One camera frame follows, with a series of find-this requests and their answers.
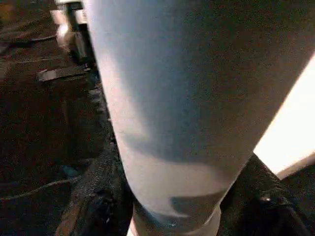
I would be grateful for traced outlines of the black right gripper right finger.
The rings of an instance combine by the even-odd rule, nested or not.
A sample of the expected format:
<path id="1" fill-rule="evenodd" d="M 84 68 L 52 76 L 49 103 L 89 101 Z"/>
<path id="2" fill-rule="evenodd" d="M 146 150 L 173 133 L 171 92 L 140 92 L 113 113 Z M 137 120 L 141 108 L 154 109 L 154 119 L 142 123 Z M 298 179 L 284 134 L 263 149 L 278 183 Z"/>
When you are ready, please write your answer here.
<path id="1" fill-rule="evenodd" d="M 221 205 L 220 236 L 313 236 L 315 224 L 253 154 Z"/>

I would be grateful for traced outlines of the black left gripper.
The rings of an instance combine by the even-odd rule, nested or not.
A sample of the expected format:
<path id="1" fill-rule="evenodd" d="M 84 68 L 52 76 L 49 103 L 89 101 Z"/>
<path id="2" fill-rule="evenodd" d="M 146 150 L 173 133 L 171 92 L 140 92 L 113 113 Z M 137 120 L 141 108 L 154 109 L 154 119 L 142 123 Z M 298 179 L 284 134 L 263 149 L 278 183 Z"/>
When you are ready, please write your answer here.
<path id="1" fill-rule="evenodd" d="M 77 65 L 94 67 L 95 56 L 87 31 L 76 31 L 74 33 L 70 55 Z"/>

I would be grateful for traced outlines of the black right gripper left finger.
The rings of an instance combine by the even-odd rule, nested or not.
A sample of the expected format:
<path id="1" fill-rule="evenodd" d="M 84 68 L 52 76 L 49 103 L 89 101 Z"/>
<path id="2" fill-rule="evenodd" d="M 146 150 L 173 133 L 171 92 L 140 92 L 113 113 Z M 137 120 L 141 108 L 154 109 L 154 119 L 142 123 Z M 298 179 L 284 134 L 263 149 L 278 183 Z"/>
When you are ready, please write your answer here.
<path id="1" fill-rule="evenodd" d="M 55 234 L 125 236 L 132 213 L 133 194 L 117 147 L 105 147 L 73 189 Z"/>

